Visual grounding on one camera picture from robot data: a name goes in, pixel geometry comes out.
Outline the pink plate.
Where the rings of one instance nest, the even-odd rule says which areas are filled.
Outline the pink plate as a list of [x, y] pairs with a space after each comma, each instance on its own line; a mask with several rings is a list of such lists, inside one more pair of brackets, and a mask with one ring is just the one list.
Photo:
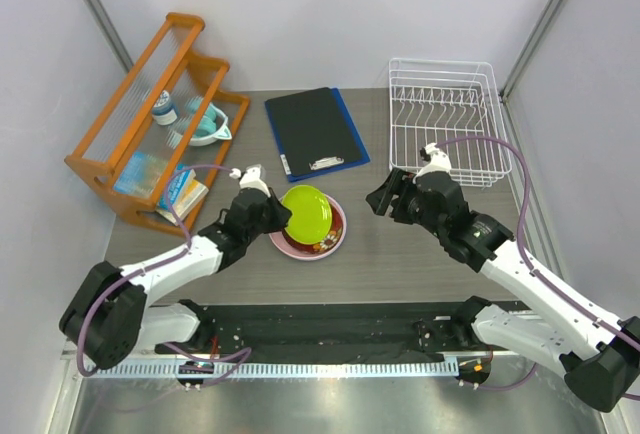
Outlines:
[[[344, 212], [344, 216], [345, 216], [345, 220], [346, 220], [346, 233], [347, 233], [347, 219], [346, 219], [346, 214], [345, 214], [345, 212]], [[343, 244], [343, 242], [344, 242], [344, 240], [345, 240], [345, 237], [346, 237], [346, 233], [345, 233], [345, 235], [344, 235], [344, 237], [343, 237], [342, 241], [340, 242], [339, 246], [338, 246], [336, 249], [334, 249], [334, 250], [330, 251], [328, 254], [324, 254], [324, 255], [322, 255], [322, 256], [318, 256], [318, 257], [316, 257], [316, 256], [304, 255], [304, 254], [301, 254], [301, 253], [299, 253], [299, 252], [294, 251], [294, 250], [293, 250], [293, 249], [292, 249], [292, 248], [291, 248], [291, 247], [290, 247], [290, 246], [285, 242], [285, 239], [283, 238], [282, 232], [283, 232], [283, 231], [275, 232], [275, 233], [272, 233], [272, 234], [270, 234], [270, 235], [269, 235], [269, 238], [270, 238], [270, 240], [271, 240], [272, 244], [273, 244], [273, 245], [275, 246], [275, 248], [276, 248], [277, 250], [279, 250], [282, 254], [284, 254], [284, 255], [286, 255], [286, 256], [288, 256], [288, 257], [292, 258], [292, 259], [299, 260], [299, 261], [318, 261], [318, 260], [321, 260], [321, 259], [327, 258], [328, 256], [332, 255], [334, 252], [336, 252], [336, 251], [341, 247], [341, 245]]]

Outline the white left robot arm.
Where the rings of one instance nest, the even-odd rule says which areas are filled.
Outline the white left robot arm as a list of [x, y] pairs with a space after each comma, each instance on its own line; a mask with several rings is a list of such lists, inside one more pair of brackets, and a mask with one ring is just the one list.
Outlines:
[[273, 191], [244, 188], [189, 242], [137, 264], [94, 265], [62, 314], [59, 329], [76, 344], [80, 357], [100, 369], [116, 366], [135, 350], [166, 343], [203, 352], [215, 335], [213, 317], [191, 300], [169, 306], [157, 300], [228, 268], [257, 237], [284, 229], [291, 216]]

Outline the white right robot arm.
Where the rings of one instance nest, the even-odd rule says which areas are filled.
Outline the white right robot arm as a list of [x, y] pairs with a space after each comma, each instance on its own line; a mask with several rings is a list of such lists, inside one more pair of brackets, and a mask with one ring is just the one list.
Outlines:
[[451, 334], [465, 349], [504, 347], [559, 375], [585, 404], [610, 412], [639, 377], [639, 319], [621, 319], [575, 291], [518, 244], [490, 215], [470, 209], [445, 171], [394, 169], [369, 193], [374, 214], [419, 225], [455, 261], [516, 295], [542, 319], [537, 325], [471, 297]]

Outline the red floral plate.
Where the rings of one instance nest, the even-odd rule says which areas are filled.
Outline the red floral plate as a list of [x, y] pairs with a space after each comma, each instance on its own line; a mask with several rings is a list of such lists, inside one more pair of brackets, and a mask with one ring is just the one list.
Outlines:
[[331, 206], [332, 224], [328, 234], [323, 240], [315, 244], [302, 244], [295, 241], [286, 231], [282, 232], [285, 242], [296, 252], [309, 256], [322, 256], [336, 249], [346, 233], [346, 220], [344, 212], [336, 201], [327, 197]]

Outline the lime green plate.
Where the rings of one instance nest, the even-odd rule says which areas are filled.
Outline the lime green plate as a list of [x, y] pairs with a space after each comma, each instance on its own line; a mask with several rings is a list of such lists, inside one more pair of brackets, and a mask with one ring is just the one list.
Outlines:
[[331, 229], [333, 215], [328, 197], [310, 185], [297, 185], [283, 196], [282, 205], [291, 212], [287, 235], [303, 245], [322, 241]]

